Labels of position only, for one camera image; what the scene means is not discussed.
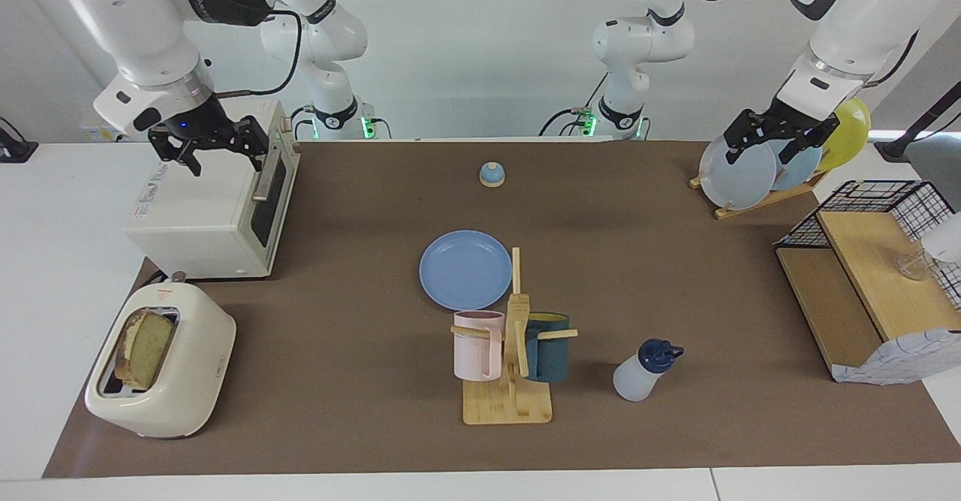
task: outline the toast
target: toast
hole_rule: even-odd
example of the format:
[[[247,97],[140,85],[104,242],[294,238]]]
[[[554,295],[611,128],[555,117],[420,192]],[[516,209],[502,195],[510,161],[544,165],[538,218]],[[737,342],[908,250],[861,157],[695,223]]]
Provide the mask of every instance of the toast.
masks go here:
[[[153,387],[173,333],[174,323],[163,315],[147,309],[131,314],[117,340],[113,375],[137,391]]]

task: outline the toaster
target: toaster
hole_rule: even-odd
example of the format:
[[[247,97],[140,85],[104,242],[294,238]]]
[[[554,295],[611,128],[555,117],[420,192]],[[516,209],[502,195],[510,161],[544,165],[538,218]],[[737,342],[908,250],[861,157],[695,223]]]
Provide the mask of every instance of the toaster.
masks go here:
[[[154,384],[146,391],[124,385],[113,373],[117,340],[127,318],[148,309],[173,322]],[[236,324],[195,285],[163,282],[137,290],[124,303],[100,350],[83,392],[87,411],[145,437],[196,433],[220,394]]]

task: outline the white wall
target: white wall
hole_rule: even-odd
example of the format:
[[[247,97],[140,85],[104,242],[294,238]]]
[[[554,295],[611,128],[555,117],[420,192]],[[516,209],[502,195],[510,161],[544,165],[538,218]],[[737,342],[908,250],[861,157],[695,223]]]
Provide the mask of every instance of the white wall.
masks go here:
[[[38,2],[97,80],[109,80],[113,64],[66,1]],[[591,51],[594,27],[644,14],[632,0],[339,2],[370,33],[367,55],[345,64],[354,88],[390,121],[395,135],[405,137],[535,134],[556,110],[583,104],[604,73]],[[712,138],[742,108],[766,108],[813,32],[787,0],[687,4],[697,26],[694,52],[683,62],[648,69],[646,113],[655,138]],[[907,66],[959,11],[961,0],[950,0],[938,12]],[[213,60],[219,89],[272,87],[285,75],[286,65],[261,49],[257,29],[194,24],[188,35]],[[896,80],[867,95],[869,104],[877,104]],[[289,109],[306,103],[308,93],[295,80],[282,100]]]
[[[35,0],[0,0],[0,115],[28,138],[83,140],[76,124],[99,90]]]
[[[961,19],[917,63],[891,95],[879,104],[872,118],[878,129],[904,131],[924,114],[947,90],[961,80]],[[961,112],[961,103],[952,107],[934,128],[940,128]],[[948,131],[961,131],[961,120]]]

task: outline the brown paper surface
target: brown paper surface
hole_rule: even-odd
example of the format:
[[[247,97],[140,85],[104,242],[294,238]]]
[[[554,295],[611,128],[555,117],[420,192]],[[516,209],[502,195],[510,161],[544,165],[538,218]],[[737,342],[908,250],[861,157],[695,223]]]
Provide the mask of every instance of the brown paper surface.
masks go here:
[[[44,476],[961,460],[920,382],[831,381],[771,247],[814,197],[715,221],[686,186],[703,148],[305,145],[274,274],[200,283],[237,322],[209,423],[141,439],[79,399]],[[487,160],[507,170],[500,189],[478,182]],[[521,247],[533,309],[580,330],[550,424],[461,423],[453,316],[417,275],[457,228]],[[629,403],[611,376],[649,337],[686,352]]]

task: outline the light blue plate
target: light blue plate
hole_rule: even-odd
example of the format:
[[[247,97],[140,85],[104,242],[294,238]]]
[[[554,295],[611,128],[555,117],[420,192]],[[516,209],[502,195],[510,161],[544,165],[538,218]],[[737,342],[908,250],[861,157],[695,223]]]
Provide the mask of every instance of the light blue plate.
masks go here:
[[[712,203],[731,210],[747,210],[764,200],[775,182],[778,165],[770,143],[754,145],[728,163],[723,136],[707,145],[700,157],[700,188]]]
[[[821,152],[823,150],[820,147],[808,148],[803,152],[798,152],[787,165],[781,163],[780,152],[787,146],[788,142],[786,140],[768,141],[771,151],[775,153],[775,158],[778,159],[778,172],[780,173],[784,169],[783,174],[775,180],[775,185],[772,187],[775,191],[783,191],[802,185],[814,176],[814,171],[821,164]]]
[[[453,231],[423,252],[420,279],[423,292],[447,309],[484,309],[507,292],[511,256],[489,234]]]

